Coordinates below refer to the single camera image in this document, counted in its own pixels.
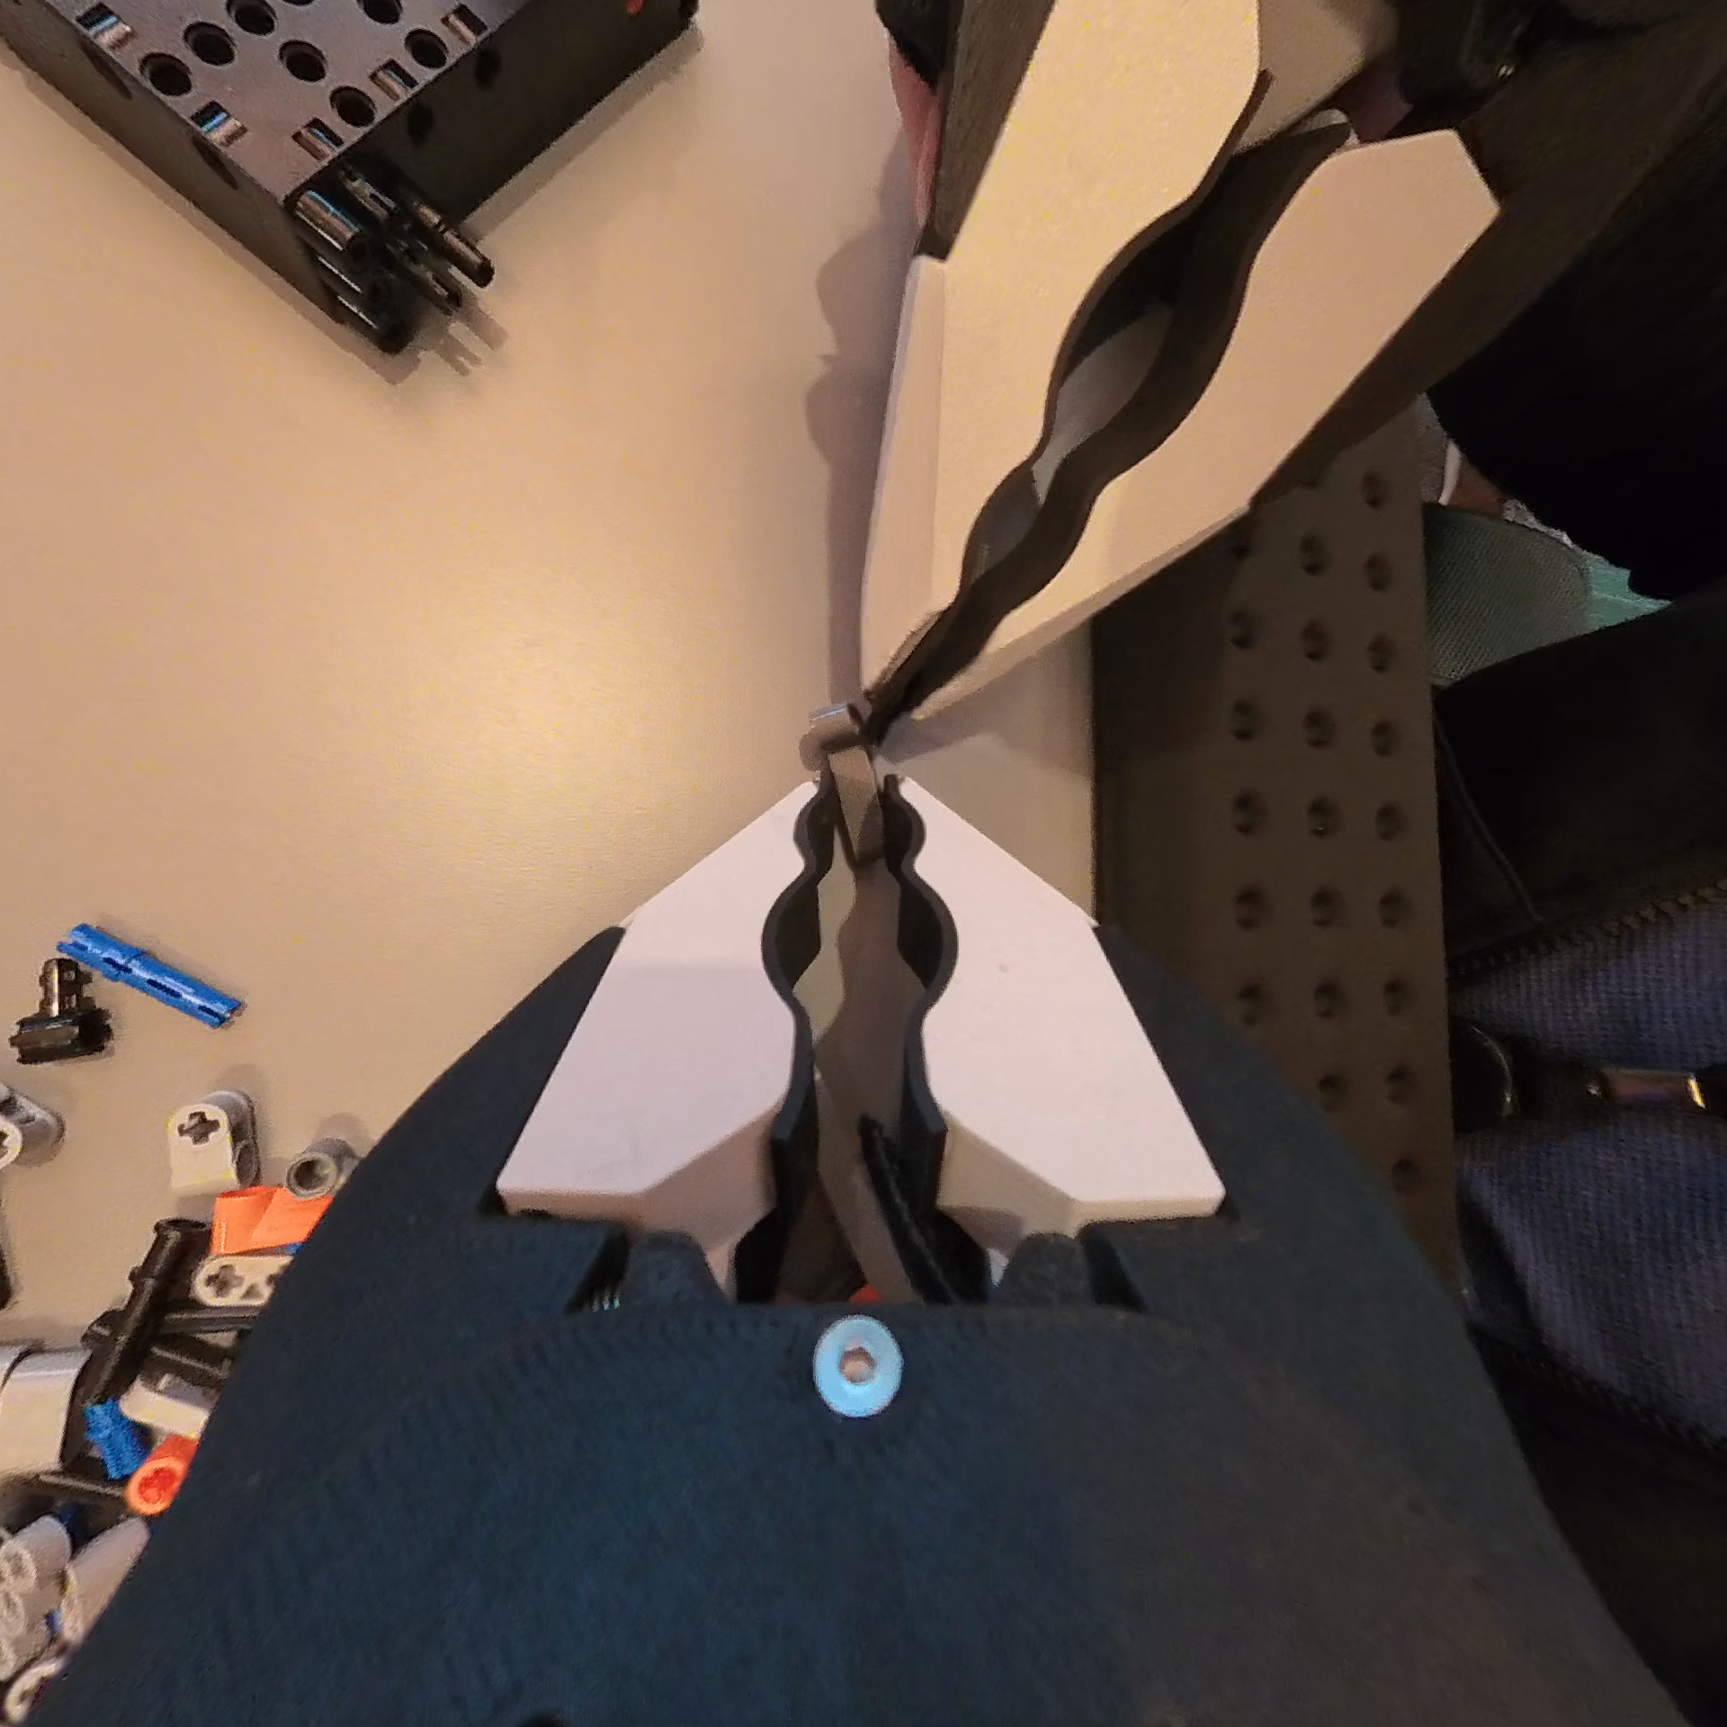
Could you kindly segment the person's blue jeans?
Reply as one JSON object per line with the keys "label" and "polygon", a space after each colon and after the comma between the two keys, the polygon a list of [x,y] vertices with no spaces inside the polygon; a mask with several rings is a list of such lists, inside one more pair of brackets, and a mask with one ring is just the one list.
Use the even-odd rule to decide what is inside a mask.
{"label": "person's blue jeans", "polygon": [[1596,1395],[1724,1441],[1724,896],[1551,935],[1453,982],[1533,1080],[1459,1136],[1474,1323]]}

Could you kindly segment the pile of building pieces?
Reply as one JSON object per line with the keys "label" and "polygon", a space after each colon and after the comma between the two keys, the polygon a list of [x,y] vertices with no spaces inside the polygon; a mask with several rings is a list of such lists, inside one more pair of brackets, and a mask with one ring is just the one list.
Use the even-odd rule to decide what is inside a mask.
{"label": "pile of building pieces", "polygon": [[165,1125],[168,1194],[123,1298],[66,1346],[2,1350],[4,1724],[30,1724],[178,1501],[252,1332],[358,1167],[342,1137],[263,1176],[250,1093]]}

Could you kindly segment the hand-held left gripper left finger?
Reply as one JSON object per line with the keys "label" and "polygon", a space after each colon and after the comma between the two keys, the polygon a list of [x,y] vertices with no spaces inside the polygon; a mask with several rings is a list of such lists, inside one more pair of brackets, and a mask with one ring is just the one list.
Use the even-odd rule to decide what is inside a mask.
{"label": "hand-held left gripper left finger", "polygon": [[498,1176],[517,1215],[684,1233],[739,1299],[774,1299],[815,1191],[815,1032],[830,786],[799,786],[647,899]]}

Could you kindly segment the person's right hand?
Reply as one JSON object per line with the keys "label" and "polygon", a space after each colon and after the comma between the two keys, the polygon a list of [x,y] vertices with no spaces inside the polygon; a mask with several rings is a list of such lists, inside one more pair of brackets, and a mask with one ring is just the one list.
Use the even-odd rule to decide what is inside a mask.
{"label": "person's right hand", "polygon": [[944,135],[945,84],[930,81],[890,44],[890,84],[914,186],[914,217],[920,228],[932,220],[936,173]]}

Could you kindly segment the grey beam piece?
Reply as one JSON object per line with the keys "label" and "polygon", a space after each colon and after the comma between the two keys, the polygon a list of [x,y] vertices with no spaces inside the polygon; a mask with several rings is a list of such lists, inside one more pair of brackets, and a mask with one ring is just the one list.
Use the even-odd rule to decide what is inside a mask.
{"label": "grey beam piece", "polygon": [[803,760],[833,793],[847,862],[868,872],[884,857],[884,813],[879,743],[869,706],[862,700],[811,716]]}

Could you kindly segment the person's black jacket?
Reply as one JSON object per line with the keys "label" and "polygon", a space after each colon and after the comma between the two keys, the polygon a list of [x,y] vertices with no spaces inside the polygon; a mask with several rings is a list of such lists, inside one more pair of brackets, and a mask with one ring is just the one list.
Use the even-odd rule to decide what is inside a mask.
{"label": "person's black jacket", "polygon": [[1450,972],[1724,902],[1725,592],[1434,698]]}

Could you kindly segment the dark teal cloth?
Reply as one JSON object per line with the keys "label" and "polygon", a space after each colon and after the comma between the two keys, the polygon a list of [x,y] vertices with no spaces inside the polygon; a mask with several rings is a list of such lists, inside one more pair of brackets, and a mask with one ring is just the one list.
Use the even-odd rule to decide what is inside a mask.
{"label": "dark teal cloth", "polygon": [[1426,503],[1420,526],[1436,687],[1665,606],[1525,510],[1488,517]]}

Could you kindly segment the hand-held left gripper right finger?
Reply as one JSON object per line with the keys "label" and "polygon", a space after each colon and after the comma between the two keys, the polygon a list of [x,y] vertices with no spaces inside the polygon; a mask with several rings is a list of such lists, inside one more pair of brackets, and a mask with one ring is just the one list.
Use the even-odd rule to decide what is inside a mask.
{"label": "hand-held left gripper right finger", "polygon": [[917,1293],[987,1293],[1031,1237],[1208,1220],[1223,1178],[1103,932],[908,777],[882,787],[917,982],[879,1209]]}

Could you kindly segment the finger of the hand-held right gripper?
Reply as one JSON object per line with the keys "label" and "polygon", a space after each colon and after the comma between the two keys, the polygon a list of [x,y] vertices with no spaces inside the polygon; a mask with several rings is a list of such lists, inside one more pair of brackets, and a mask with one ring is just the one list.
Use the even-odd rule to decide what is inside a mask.
{"label": "finger of the hand-held right gripper", "polygon": [[1452,131],[1250,151],[1191,199],[1201,226],[1112,415],[1059,418],[1058,358],[965,324],[958,266],[907,275],[882,441],[882,721],[938,713],[1242,521],[1499,215]]}
{"label": "finger of the hand-held right gripper", "polygon": [[1049,442],[1081,315],[1264,96],[1260,5],[944,5],[941,138],[904,278],[859,601],[871,708],[961,619],[974,530]]}

